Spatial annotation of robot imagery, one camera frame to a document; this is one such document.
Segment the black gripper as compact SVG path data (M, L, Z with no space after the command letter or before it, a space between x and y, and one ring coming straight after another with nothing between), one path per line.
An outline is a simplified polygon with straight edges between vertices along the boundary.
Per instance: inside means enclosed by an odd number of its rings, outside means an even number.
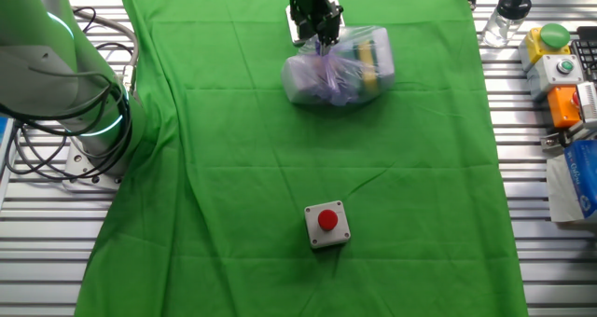
M336 0L290 0L288 23L298 44L316 36L318 51L328 54L339 39L342 11Z

